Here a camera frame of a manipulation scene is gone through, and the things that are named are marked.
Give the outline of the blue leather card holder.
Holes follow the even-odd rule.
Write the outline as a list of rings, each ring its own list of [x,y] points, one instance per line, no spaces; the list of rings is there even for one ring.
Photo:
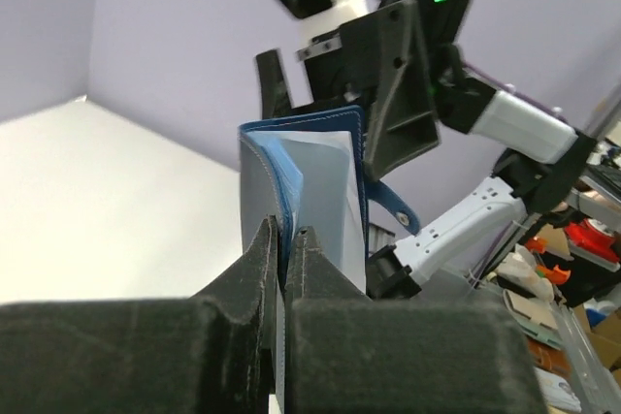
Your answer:
[[[364,291],[370,202],[408,233],[418,233],[418,218],[407,203],[365,176],[362,118],[359,107],[349,106],[240,126],[242,242],[249,246],[262,219],[274,216],[281,273],[287,271],[295,234],[312,227],[328,260]]]

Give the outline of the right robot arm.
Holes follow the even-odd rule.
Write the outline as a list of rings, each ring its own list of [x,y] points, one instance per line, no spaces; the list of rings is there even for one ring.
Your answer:
[[[564,202],[597,145],[467,66],[471,0],[277,0],[301,27],[311,101],[280,54],[258,54],[259,120],[239,130],[243,235],[278,218],[278,285],[313,227],[365,295],[410,298],[495,230]]]

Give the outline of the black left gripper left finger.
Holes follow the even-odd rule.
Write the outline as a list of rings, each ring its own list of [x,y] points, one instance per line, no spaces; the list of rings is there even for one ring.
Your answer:
[[[191,298],[1,309],[5,413],[264,413],[278,224]]]

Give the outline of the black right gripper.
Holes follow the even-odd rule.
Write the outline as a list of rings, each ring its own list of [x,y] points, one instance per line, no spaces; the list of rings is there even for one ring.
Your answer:
[[[277,48],[255,56],[261,117],[281,118],[348,105],[367,118],[365,173],[378,181],[439,145],[427,50],[415,0],[342,24],[297,51],[312,102],[294,107]]]

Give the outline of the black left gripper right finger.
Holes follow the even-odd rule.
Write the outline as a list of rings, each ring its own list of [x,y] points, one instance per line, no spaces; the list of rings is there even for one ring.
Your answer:
[[[374,301],[292,243],[285,285],[287,413],[542,413],[525,338],[486,300]]]

